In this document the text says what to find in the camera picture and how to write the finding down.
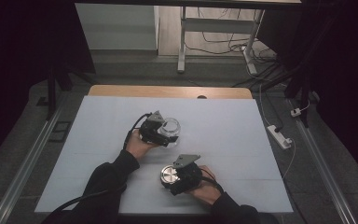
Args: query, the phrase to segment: wooden table edge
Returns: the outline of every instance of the wooden table edge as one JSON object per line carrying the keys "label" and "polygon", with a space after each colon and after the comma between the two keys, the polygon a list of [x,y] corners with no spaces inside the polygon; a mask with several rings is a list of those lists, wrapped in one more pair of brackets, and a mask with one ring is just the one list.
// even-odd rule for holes
{"label": "wooden table edge", "polygon": [[172,87],[172,86],[128,86],[94,85],[89,96],[157,97],[157,98],[198,98],[208,99],[253,99],[245,88],[221,87]]}

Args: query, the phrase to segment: dark curtain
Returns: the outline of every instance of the dark curtain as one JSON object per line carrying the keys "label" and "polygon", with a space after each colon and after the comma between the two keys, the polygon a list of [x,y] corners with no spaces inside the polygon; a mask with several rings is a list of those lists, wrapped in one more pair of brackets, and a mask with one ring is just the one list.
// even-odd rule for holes
{"label": "dark curtain", "polygon": [[52,66],[95,73],[75,4],[0,1],[0,145]]}
{"label": "dark curtain", "polygon": [[358,0],[346,1],[312,68],[318,112],[358,162]]}

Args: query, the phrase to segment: white cord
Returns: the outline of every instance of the white cord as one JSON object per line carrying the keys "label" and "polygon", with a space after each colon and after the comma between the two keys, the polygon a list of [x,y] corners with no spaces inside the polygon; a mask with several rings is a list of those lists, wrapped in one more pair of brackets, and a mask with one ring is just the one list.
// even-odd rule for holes
{"label": "white cord", "polygon": [[300,109],[300,111],[303,111],[303,110],[307,109],[308,107],[310,107],[310,100],[308,100],[308,105],[305,108]]}
{"label": "white cord", "polygon": [[287,172],[289,172],[289,169],[292,166],[292,162],[295,159],[295,155],[296,155],[296,142],[295,142],[295,139],[293,139],[293,138],[291,138],[291,140],[293,141],[293,144],[295,145],[295,150],[293,152],[293,157],[292,157],[292,160],[290,161],[289,167],[287,167],[286,172],[284,172],[282,179],[284,179],[284,177],[287,175]]}
{"label": "white cord", "polygon": [[266,123],[268,124],[268,126],[271,126],[271,124],[269,123],[269,121],[267,120],[267,118],[266,118],[266,115],[264,114],[264,109],[263,109],[263,102],[262,102],[262,100],[261,100],[261,85],[262,84],[260,84],[260,86],[259,86],[259,88],[258,88],[258,90],[259,90],[259,96],[260,96],[260,106],[261,106],[261,112],[263,112],[263,118],[264,118],[264,120],[266,121]]}

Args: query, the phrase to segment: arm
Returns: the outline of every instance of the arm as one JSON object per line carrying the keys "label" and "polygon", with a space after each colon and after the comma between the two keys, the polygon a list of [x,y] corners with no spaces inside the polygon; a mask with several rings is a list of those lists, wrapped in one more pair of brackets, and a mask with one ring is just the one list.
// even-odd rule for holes
{"label": "arm", "polygon": [[139,131],[135,130],[127,148],[120,151],[116,160],[98,166],[84,190],[83,195],[110,190],[77,204],[65,217],[55,223],[116,223],[121,193],[125,190],[129,174],[139,168],[140,160],[156,145],[142,142]]}
{"label": "arm", "polygon": [[[207,166],[200,166],[202,175],[215,179],[214,174]],[[219,220],[219,223],[229,224],[259,224],[257,210],[249,205],[239,206],[229,195],[223,194],[211,183],[201,181],[200,186],[189,192],[194,197],[211,206],[212,216]]]}

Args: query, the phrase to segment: hand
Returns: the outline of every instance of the hand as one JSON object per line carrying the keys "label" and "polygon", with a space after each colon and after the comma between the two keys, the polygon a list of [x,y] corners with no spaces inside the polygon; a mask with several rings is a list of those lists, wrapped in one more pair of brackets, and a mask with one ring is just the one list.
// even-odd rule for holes
{"label": "hand", "polygon": [[158,147],[158,145],[142,141],[139,130],[135,129],[131,134],[126,150],[129,151],[136,160],[140,160],[153,147]]}
{"label": "hand", "polygon": [[[202,171],[202,175],[211,179],[216,179],[212,171],[207,166],[199,166]],[[203,202],[213,205],[214,202],[222,195],[220,191],[210,182],[202,180],[200,185],[196,189],[192,189],[188,192],[194,197],[202,200]]]}

